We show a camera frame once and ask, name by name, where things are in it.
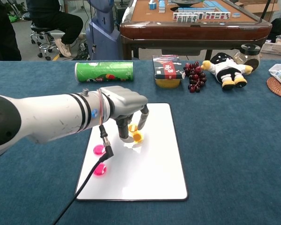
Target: stool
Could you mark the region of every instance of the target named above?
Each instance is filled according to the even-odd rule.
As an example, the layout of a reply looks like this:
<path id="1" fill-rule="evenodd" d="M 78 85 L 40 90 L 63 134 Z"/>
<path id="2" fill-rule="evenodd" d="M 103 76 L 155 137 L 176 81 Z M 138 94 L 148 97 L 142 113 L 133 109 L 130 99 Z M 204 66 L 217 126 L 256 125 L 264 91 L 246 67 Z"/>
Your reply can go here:
<path id="1" fill-rule="evenodd" d="M 51 57 L 47 56 L 47 51 L 51 53 L 55 48 L 59 51 L 59 49 L 55 45 L 54 37 L 52 37 L 50 34 L 50 31 L 54 30 L 54 28 L 37 27 L 36 25 L 33 24 L 31 25 L 31 29 L 36 33 L 42 33 L 46 40 L 45 43 L 39 46 L 39 54 L 37 56 L 40 58 L 43 57 L 42 54 L 42 49 L 43 49 L 45 54 L 45 59 L 50 61 Z"/>
<path id="2" fill-rule="evenodd" d="M 24 14 L 22 15 L 22 19 L 23 19 L 23 20 L 27 20 L 27 21 L 31 21 L 31 20 L 32 20 L 31 17 L 30 17 L 30 13 L 24 13 Z M 38 38 L 40 38 L 41 40 L 43 40 L 43 39 L 44 39 L 43 33 L 37 33 L 37 32 L 35 32 L 35 31 L 32 31 L 32 32 L 31 32 L 31 34 L 30 34 L 31 43 L 32 43 L 32 44 L 35 44 L 36 42 L 35 42 L 35 40 L 33 40 L 33 37 L 36 38 L 36 40 L 37 40 L 37 45 L 40 46 L 42 43 L 38 41 Z"/>

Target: woven mat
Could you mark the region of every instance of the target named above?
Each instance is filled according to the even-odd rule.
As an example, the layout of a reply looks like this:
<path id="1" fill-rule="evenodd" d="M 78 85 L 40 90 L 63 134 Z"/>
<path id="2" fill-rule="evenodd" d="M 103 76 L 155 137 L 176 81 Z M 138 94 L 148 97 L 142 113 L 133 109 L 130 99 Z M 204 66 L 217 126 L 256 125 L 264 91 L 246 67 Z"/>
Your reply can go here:
<path id="1" fill-rule="evenodd" d="M 281 97 L 281 84 L 274 77 L 270 77 L 266 82 L 268 88 Z"/>

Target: white board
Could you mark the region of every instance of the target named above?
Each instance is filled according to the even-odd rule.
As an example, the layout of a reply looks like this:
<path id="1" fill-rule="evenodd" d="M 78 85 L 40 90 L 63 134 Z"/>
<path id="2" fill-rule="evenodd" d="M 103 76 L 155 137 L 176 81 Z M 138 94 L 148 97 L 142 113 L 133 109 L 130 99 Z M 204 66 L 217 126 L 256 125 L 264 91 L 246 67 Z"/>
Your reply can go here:
<path id="1" fill-rule="evenodd" d="M 141 133 L 142 143 L 124 143 L 114 120 L 104 123 L 114 156 L 104 163 L 106 173 L 92 175 L 78 200 L 150 201 L 184 200 L 188 197 L 170 105 L 148 104 L 149 116 Z M 138 124 L 141 113 L 134 114 Z M 96 145 L 103 144 L 99 127 L 94 127 L 81 168 L 76 191 L 100 156 Z"/>

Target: plush toy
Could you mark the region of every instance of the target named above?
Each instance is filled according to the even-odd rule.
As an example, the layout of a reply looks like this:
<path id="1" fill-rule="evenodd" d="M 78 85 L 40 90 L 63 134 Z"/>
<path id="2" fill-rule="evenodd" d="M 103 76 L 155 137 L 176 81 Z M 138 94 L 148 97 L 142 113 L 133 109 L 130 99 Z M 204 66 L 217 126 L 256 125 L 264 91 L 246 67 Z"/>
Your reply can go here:
<path id="1" fill-rule="evenodd" d="M 210 61 L 203 61 L 201 68 L 211 72 L 222 84 L 223 90 L 246 86 L 247 81 L 243 74 L 249 75 L 253 70 L 251 66 L 236 64 L 232 57 L 225 53 L 218 53 Z"/>

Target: blue robot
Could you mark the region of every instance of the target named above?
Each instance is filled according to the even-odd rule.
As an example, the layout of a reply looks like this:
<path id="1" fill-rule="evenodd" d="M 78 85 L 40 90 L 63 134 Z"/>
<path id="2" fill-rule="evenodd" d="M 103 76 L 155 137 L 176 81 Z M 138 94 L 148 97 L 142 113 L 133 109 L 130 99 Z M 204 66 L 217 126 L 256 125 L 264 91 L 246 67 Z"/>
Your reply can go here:
<path id="1" fill-rule="evenodd" d="M 120 32 L 114 29 L 112 12 L 114 0 L 88 0 L 88 2 L 96 9 L 96 14 L 86 29 L 90 57 L 92 60 L 122 60 Z"/>

